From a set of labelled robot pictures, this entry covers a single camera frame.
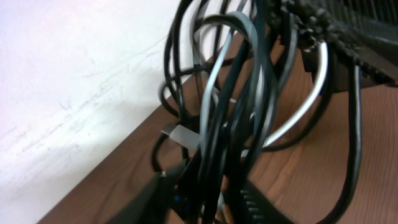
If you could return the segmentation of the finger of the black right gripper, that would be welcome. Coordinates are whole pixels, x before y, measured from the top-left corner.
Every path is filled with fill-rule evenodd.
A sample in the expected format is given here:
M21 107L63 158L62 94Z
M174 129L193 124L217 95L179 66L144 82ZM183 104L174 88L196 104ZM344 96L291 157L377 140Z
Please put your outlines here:
M363 88L397 86L397 1L291 0L280 8L297 21L307 68L314 66L315 43L328 44L333 91L347 91L350 63L359 65Z

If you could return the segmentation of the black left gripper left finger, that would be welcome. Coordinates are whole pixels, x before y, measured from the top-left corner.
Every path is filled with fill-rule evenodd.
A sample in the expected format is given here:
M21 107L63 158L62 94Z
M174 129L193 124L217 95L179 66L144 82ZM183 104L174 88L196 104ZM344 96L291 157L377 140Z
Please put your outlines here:
M163 223L174 202L175 185L185 163L167 171L156 172L149 183L126 207L107 221L107 224Z

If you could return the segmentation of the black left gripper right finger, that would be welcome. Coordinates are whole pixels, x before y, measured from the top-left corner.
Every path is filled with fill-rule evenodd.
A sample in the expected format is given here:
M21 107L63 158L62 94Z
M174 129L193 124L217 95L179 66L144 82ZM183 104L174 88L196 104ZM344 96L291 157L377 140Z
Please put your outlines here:
M238 191L236 199L236 223L294 224L250 180Z

